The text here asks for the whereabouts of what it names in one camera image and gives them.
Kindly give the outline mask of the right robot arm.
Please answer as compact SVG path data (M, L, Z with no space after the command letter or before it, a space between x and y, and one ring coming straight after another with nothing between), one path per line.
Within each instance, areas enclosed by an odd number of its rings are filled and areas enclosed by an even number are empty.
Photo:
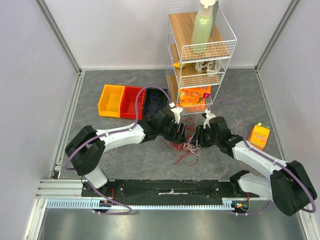
M221 116L206 120L196 127L191 143L199 148L212 146L255 169L262 176L248 171L235 175L235 181L229 184L229 191L235 197L252 193L272 201L286 216L299 211L316 212L317 192L304 168L294 160L287 162L278 159L249 144L242 136L231 133L225 119Z

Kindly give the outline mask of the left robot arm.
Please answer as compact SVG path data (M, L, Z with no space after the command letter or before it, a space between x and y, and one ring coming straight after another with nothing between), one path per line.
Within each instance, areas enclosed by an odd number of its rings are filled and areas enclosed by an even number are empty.
M182 144L186 142L185 126L180 122L184 109L164 107L155 115L114 129L95 130L87 125L66 146L65 153L76 173L92 184L99 197L110 191L108 178L98 166L103 153L130 144L142 144L161 136L165 140Z

